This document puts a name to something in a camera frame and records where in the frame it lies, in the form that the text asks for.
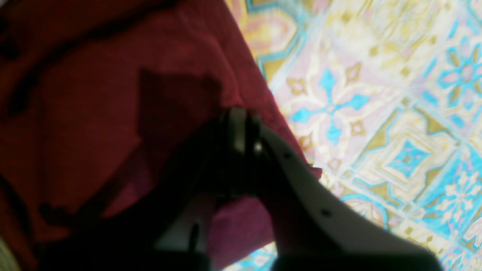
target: floral tile pattern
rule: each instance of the floral tile pattern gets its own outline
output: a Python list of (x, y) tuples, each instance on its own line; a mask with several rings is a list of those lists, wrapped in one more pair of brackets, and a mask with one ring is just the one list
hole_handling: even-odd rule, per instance
[(320, 183), (444, 270), (482, 270), (482, 0), (235, 2), (288, 15), (267, 53), (240, 28)]

